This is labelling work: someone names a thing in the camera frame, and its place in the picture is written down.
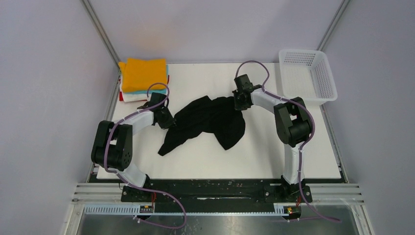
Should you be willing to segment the black t shirt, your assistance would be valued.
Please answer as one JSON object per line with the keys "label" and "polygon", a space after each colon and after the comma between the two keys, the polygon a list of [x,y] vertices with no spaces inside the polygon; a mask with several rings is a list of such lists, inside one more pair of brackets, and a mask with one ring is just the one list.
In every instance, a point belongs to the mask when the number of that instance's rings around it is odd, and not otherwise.
{"label": "black t shirt", "polygon": [[202,132],[213,134],[219,144],[229,150],[242,139],[246,130],[243,114],[235,109],[232,96],[210,99],[205,95],[179,110],[174,119],[175,125],[168,129],[158,151],[161,156]]}

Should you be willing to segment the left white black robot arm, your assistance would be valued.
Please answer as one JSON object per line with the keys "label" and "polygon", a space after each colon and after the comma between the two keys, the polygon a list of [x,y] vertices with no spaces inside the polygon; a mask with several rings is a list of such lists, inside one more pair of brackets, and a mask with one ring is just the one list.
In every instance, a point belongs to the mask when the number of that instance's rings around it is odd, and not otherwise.
{"label": "left white black robot arm", "polygon": [[133,136],[156,124],[161,129],[172,127],[175,119],[168,103],[167,94],[152,93],[149,101],[128,116],[115,122],[103,120],[98,124],[92,145],[92,162],[134,188],[133,195],[140,201],[148,200],[152,189],[145,184],[148,176],[132,163]]}

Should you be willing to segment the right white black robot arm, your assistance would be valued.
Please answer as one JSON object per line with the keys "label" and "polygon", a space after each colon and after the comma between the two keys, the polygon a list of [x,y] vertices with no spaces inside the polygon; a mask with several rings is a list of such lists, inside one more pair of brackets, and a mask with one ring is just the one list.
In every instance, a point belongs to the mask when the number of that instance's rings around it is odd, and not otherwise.
{"label": "right white black robot arm", "polygon": [[285,99],[264,91],[261,85],[253,85],[244,74],[234,79],[236,90],[232,91],[235,109],[244,111],[253,105],[274,114],[277,136],[284,144],[284,170],[281,176],[281,197],[288,202],[300,195],[302,151],[313,131],[313,123],[300,97]]}

